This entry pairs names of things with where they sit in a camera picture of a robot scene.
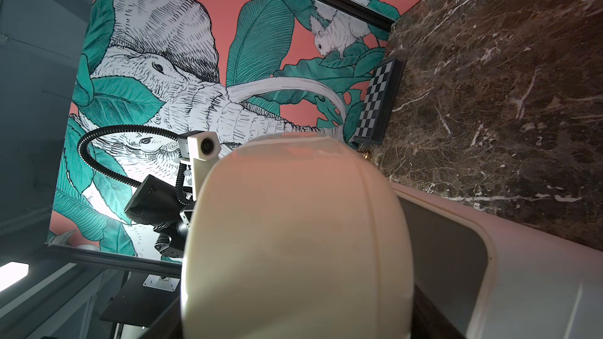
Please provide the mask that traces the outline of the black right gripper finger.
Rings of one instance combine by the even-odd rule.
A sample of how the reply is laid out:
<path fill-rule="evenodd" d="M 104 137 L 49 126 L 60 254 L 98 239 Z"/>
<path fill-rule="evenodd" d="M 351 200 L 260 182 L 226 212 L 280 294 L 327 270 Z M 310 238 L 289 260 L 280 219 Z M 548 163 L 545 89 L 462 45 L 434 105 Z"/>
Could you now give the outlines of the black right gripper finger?
<path fill-rule="evenodd" d="M 415 287 L 411 339 L 464 339 L 464 335 L 448 321 L 419 287 Z"/>

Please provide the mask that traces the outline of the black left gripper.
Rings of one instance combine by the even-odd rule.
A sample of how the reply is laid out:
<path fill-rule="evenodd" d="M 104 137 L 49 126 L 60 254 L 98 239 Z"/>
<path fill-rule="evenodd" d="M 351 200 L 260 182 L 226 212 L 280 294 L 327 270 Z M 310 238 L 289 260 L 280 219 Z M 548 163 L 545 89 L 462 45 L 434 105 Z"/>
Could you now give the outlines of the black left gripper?
<path fill-rule="evenodd" d="M 152 226 L 157 233 L 154 249 L 162 256 L 182 259 L 194 202 L 181 202 L 177 194 L 185 191 L 148 175 L 136 188 L 125 207 L 125 214 L 136 224 Z"/>

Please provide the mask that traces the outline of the white box grey lid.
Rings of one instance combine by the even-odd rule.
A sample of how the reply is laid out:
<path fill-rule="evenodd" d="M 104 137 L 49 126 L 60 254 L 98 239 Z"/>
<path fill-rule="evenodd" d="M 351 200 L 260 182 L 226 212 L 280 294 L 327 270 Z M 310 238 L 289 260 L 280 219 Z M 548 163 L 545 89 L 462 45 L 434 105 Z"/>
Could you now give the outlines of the white box grey lid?
<path fill-rule="evenodd" d="M 415 282 L 467 338 L 600 338 L 602 254 L 394 185 Z"/>

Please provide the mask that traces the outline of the cream box dark lid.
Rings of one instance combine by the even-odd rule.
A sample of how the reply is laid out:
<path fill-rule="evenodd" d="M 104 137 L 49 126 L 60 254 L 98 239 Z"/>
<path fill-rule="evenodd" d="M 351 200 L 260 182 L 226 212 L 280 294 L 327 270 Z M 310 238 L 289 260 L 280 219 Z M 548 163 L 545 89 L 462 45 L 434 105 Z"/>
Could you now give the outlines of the cream box dark lid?
<path fill-rule="evenodd" d="M 182 268 L 186 338 L 408 338 L 413 291 L 400 201 L 342 142 L 262 137 L 205 179 Z"/>

